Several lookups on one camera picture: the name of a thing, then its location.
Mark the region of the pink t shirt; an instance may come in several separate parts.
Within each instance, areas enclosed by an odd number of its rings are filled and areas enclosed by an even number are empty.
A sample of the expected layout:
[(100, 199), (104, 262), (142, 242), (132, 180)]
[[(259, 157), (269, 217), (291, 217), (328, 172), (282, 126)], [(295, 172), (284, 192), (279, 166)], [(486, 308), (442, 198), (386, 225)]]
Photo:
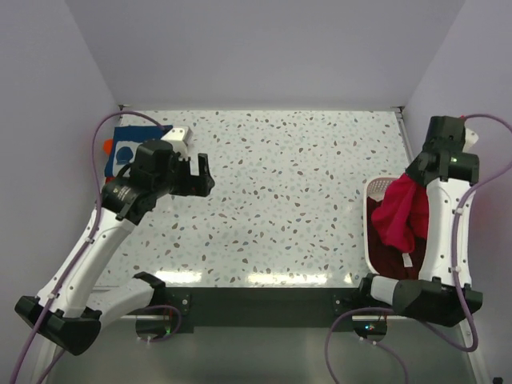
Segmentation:
[(429, 203), (426, 188), (407, 174), (392, 181), (371, 215), (381, 242), (402, 253), (416, 247), (416, 238), (427, 239)]

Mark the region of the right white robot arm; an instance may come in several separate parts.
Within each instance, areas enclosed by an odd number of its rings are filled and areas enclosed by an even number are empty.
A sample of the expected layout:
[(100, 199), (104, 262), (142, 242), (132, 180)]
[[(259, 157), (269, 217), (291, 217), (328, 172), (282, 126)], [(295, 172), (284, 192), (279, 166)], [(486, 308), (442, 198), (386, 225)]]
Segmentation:
[(382, 307), (453, 327), (482, 306), (473, 290), (468, 234), (479, 158), (466, 152), (464, 118), (434, 116), (422, 151), (385, 191), (365, 188), (365, 260), (370, 273), (354, 306)]

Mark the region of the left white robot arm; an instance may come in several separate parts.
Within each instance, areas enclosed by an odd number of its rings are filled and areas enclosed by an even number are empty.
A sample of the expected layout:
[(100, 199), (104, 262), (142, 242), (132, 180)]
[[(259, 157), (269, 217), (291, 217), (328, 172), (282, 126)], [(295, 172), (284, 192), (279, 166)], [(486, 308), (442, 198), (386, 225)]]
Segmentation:
[(120, 317), (139, 309), (160, 312), (166, 284), (147, 272), (105, 296), (95, 297), (92, 291), (116, 250), (159, 198), (204, 198), (214, 185), (207, 154), (198, 154), (198, 174), (193, 175), (190, 157), (178, 145), (164, 140), (139, 145), (134, 160), (103, 186), (100, 205), (58, 272), (35, 296), (21, 297), (16, 313), (38, 334), (78, 356)]

